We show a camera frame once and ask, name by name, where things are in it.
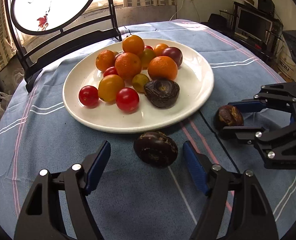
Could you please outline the blue striped tablecloth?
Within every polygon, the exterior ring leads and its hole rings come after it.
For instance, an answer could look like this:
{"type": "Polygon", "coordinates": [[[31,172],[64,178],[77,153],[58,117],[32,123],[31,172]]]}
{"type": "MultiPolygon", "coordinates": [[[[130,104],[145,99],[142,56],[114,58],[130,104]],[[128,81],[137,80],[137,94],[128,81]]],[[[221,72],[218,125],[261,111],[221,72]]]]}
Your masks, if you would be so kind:
{"type": "MultiPolygon", "coordinates": [[[[178,146],[187,140],[228,171],[252,170],[273,210],[280,236],[296,220],[296,171],[268,170],[252,146],[215,135],[213,117],[231,101],[251,98],[262,85],[283,78],[251,52],[201,24],[187,20],[121,27],[123,36],[160,38],[198,51],[214,73],[213,92],[199,112],[164,129],[178,146]]],[[[206,197],[196,190],[179,155],[164,169],[142,162],[133,150],[134,134],[95,131],[77,122],[65,109],[62,87],[71,69],[87,54],[111,40],[78,51],[45,67],[34,90],[22,82],[0,121],[0,225],[9,236],[26,195],[43,168],[61,172],[96,152],[104,140],[112,153],[98,188],[87,200],[105,239],[188,239],[206,197]]]]}

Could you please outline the orange right mandarin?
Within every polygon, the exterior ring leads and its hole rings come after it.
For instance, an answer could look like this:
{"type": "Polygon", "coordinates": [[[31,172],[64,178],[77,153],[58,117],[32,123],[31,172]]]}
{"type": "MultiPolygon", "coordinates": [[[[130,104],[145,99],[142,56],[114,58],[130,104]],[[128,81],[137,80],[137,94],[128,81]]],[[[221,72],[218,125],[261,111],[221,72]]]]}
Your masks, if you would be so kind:
{"type": "Polygon", "coordinates": [[[172,58],[158,56],[150,61],[147,72],[152,80],[167,79],[173,81],[177,77],[178,67],[172,58]]]}

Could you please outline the yellow green small tomato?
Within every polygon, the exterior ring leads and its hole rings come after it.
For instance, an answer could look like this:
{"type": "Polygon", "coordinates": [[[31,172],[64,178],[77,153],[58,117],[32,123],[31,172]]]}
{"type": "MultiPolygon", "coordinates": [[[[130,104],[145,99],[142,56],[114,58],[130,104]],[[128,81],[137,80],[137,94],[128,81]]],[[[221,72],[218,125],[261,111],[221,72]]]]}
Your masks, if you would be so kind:
{"type": "Polygon", "coordinates": [[[138,93],[145,93],[144,86],[150,82],[145,74],[137,74],[132,79],[132,86],[138,93]]]}

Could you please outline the dark brown passion fruit front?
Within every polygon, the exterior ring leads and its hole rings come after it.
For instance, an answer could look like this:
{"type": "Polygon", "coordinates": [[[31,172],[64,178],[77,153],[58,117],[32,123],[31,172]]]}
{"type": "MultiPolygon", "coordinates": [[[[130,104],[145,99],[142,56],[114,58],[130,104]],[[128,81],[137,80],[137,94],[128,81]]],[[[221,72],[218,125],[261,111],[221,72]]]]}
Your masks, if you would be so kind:
{"type": "Polygon", "coordinates": [[[155,168],[170,166],[178,156],[177,144],[162,132],[145,132],[133,148],[141,161],[155,168]]]}

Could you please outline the small red tomato middle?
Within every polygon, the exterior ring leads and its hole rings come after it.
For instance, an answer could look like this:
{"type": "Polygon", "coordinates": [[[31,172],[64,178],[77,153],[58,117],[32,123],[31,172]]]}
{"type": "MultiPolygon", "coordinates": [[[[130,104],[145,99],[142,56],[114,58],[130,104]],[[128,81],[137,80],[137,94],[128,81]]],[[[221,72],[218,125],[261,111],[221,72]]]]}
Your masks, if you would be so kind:
{"type": "Polygon", "coordinates": [[[106,77],[109,75],[118,75],[118,72],[115,67],[109,67],[104,71],[103,77],[106,77]]]}

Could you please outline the orange top mandarin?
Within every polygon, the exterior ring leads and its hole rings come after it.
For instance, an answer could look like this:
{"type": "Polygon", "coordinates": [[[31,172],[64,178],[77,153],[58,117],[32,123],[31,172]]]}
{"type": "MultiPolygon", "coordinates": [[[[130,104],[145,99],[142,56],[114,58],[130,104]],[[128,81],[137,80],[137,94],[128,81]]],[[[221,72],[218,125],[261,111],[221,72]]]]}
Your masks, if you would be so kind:
{"type": "Polygon", "coordinates": [[[131,35],[123,40],[122,48],[125,53],[139,55],[144,51],[145,43],[141,37],[137,35],[131,35]]]}

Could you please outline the yellowish fruit behind centre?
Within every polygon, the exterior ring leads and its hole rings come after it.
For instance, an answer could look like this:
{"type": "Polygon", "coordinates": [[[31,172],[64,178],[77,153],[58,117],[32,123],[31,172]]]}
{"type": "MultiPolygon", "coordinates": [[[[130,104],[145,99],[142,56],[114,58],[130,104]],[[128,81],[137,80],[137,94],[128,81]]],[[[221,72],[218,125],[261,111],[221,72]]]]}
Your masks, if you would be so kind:
{"type": "Polygon", "coordinates": [[[156,54],[153,50],[145,48],[144,51],[139,55],[141,61],[142,70],[146,70],[149,66],[151,60],[156,57],[156,54]]]}

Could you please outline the white bucket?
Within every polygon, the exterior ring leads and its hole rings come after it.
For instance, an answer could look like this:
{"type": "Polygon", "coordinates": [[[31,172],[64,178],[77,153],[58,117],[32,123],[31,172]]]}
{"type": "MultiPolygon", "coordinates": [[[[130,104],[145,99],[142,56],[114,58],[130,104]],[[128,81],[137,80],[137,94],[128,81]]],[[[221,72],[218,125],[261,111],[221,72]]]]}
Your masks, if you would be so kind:
{"type": "Polygon", "coordinates": [[[296,64],[285,46],[283,46],[279,54],[278,71],[288,79],[296,81],[296,64]]]}

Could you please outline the black desk shelf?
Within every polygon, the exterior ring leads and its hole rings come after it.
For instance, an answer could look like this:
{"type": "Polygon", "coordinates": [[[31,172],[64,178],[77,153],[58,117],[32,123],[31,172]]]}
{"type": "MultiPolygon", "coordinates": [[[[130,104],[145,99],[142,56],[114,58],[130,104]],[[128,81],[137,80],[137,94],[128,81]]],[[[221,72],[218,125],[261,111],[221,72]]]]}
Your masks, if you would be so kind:
{"type": "Polygon", "coordinates": [[[235,0],[233,2],[233,12],[230,14],[230,26],[222,33],[243,45],[265,63],[270,64],[277,59],[277,55],[283,47],[283,27],[281,19],[275,17],[275,5],[272,0],[258,0],[257,5],[253,5],[248,0],[235,0]],[[272,21],[272,29],[266,43],[237,29],[240,9],[249,10],[272,21]]]}

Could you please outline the orange mandarin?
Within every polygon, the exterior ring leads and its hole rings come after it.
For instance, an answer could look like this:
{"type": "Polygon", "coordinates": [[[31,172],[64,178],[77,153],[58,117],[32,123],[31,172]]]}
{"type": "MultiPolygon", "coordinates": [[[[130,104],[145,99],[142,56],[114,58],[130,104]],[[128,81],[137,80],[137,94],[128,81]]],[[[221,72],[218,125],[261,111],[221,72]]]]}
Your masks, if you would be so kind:
{"type": "Polygon", "coordinates": [[[150,61],[147,72],[152,80],[167,79],[173,81],[177,77],[178,67],[172,58],[158,56],[150,61]]]}
{"type": "Polygon", "coordinates": [[[141,37],[137,35],[131,35],[123,40],[122,48],[125,53],[139,55],[144,51],[145,43],[141,37]]]}
{"type": "Polygon", "coordinates": [[[115,53],[110,50],[104,50],[98,54],[95,65],[98,70],[104,72],[109,67],[114,66],[115,53]]]}
{"type": "Polygon", "coordinates": [[[122,53],[115,61],[118,75],[126,81],[131,81],[134,76],[142,71],[139,56],[133,53],[122,53]]]}

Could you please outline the dark brown passion fruit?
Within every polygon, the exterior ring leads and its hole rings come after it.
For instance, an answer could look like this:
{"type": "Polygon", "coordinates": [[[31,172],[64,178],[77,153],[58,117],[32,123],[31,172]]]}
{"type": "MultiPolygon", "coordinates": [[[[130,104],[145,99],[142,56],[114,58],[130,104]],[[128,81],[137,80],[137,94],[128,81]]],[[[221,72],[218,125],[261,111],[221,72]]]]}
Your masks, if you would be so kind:
{"type": "Polygon", "coordinates": [[[177,144],[162,132],[145,132],[133,148],[141,161],[155,168],[170,166],[178,156],[177,144]]]}
{"type": "Polygon", "coordinates": [[[216,129],[223,129],[226,126],[243,126],[244,119],[240,111],[232,105],[221,106],[214,117],[216,129]]]}

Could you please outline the red cherry tomato front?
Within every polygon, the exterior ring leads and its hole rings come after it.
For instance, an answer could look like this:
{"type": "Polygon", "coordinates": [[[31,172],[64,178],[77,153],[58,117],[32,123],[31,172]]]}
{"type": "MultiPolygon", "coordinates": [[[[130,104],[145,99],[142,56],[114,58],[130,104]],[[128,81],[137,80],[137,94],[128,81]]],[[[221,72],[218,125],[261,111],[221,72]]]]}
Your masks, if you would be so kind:
{"type": "Polygon", "coordinates": [[[123,88],[117,93],[116,104],[124,112],[133,112],[139,106],[139,95],[132,88],[123,88]]]}

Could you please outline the white ceramic plate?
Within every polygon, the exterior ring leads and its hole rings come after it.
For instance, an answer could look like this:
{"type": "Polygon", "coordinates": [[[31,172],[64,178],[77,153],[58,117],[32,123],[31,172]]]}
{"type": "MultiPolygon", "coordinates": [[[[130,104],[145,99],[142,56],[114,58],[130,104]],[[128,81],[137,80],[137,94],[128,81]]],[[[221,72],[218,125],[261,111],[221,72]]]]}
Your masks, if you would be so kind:
{"type": "Polygon", "coordinates": [[[103,73],[95,66],[95,59],[102,51],[95,49],[81,60],[67,75],[62,98],[68,113],[79,123],[108,133],[139,133],[157,130],[178,123],[199,110],[211,95],[214,74],[207,60],[194,49],[175,41],[146,38],[145,44],[156,46],[165,43],[177,47],[183,53],[183,62],[175,79],[180,87],[175,105],[160,109],[140,94],[139,107],[133,113],[121,111],[115,104],[100,101],[95,108],[87,108],[79,101],[83,86],[97,87],[103,73]]]}

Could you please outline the red cherry tomato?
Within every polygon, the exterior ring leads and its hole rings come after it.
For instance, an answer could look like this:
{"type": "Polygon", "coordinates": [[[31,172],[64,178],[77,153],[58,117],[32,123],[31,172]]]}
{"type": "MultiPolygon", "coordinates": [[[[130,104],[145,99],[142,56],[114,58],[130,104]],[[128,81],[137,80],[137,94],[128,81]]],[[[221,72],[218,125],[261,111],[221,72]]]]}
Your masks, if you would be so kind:
{"type": "Polygon", "coordinates": [[[79,91],[79,101],[86,107],[95,107],[98,104],[98,90],[94,86],[84,86],[79,91]]]}
{"type": "Polygon", "coordinates": [[[132,88],[123,88],[117,93],[116,104],[124,112],[133,112],[139,106],[139,95],[132,88]]]}

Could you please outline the computer monitor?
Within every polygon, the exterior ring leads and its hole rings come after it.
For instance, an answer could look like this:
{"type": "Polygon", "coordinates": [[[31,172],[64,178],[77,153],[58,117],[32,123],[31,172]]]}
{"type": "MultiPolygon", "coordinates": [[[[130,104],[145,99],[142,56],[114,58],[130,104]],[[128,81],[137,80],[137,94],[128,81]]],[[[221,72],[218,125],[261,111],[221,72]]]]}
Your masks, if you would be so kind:
{"type": "Polygon", "coordinates": [[[269,38],[269,32],[272,29],[272,21],[249,10],[240,9],[237,20],[237,29],[266,43],[269,38]]]}

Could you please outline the dark purple plum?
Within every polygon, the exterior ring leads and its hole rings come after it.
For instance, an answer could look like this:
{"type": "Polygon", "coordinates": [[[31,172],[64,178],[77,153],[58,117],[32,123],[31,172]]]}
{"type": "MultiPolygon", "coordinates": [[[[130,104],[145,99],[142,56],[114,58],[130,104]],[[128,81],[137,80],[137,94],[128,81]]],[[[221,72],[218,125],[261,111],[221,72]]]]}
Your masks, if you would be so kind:
{"type": "Polygon", "coordinates": [[[177,67],[180,67],[183,61],[183,54],[180,49],[176,47],[168,47],[162,51],[162,56],[168,56],[175,61],[177,67]]]}

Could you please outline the dark passion fruit on plate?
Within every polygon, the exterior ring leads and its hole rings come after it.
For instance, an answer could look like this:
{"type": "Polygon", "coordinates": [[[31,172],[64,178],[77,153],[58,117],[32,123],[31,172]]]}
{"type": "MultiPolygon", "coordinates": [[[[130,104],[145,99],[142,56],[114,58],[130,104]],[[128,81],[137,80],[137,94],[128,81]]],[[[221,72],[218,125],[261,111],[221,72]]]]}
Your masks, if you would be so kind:
{"type": "Polygon", "coordinates": [[[147,99],[158,108],[171,108],[176,103],[179,92],[179,85],[166,79],[153,80],[144,86],[147,99]]]}

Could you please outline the small orange fruit back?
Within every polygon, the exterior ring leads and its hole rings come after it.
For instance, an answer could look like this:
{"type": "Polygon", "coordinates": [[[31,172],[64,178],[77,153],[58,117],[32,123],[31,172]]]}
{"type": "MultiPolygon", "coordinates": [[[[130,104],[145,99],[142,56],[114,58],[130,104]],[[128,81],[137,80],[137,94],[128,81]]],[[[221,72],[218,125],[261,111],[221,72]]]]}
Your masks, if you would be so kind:
{"type": "Polygon", "coordinates": [[[162,56],[163,54],[163,51],[168,48],[169,46],[167,44],[164,44],[164,43],[160,43],[160,44],[157,44],[153,51],[155,53],[156,56],[162,56]]]}

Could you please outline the orange left mandarin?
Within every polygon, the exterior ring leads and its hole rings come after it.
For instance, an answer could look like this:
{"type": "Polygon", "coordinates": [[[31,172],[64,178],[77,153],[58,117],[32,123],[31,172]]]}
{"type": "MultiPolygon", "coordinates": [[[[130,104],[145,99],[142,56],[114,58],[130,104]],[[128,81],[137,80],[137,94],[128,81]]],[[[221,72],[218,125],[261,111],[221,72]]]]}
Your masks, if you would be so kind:
{"type": "Polygon", "coordinates": [[[110,50],[104,50],[98,54],[95,65],[98,70],[104,72],[109,67],[114,66],[115,53],[110,50]]]}

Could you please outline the yellow orange tomato front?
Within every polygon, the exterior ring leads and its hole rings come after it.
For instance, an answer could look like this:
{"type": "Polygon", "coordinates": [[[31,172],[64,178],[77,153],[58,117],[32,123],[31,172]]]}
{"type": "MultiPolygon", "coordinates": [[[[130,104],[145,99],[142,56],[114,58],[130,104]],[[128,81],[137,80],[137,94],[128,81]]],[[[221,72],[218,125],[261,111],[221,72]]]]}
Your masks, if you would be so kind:
{"type": "Polygon", "coordinates": [[[99,83],[98,96],[104,102],[113,102],[124,87],[125,81],[119,75],[108,75],[99,83]]]}

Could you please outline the round painted decorative screen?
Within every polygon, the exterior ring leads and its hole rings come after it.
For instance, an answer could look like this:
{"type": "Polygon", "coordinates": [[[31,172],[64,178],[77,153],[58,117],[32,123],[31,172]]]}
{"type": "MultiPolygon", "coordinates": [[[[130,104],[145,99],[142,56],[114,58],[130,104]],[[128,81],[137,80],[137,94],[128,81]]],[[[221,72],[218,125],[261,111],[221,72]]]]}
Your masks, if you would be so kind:
{"type": "Polygon", "coordinates": [[[93,0],[12,0],[13,25],[28,35],[45,35],[74,22],[93,0]]]}

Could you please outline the red cherry tomato left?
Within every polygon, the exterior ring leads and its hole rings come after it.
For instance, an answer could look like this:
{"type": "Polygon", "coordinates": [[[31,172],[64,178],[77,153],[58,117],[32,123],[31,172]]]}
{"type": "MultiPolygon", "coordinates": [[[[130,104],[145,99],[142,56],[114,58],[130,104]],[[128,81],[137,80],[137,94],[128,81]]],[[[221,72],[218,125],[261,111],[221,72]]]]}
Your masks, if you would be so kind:
{"type": "Polygon", "coordinates": [[[84,86],[79,91],[79,101],[86,107],[95,107],[98,104],[98,90],[94,86],[84,86]]]}

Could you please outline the orange centre mandarin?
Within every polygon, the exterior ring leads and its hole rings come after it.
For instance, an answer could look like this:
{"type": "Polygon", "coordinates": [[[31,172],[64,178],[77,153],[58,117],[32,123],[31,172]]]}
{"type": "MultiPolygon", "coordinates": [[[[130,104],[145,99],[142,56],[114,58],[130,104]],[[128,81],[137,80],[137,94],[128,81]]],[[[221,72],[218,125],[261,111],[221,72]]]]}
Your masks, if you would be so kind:
{"type": "Polygon", "coordinates": [[[122,53],[115,61],[118,75],[126,81],[131,81],[134,76],[142,71],[139,56],[133,53],[122,53]]]}

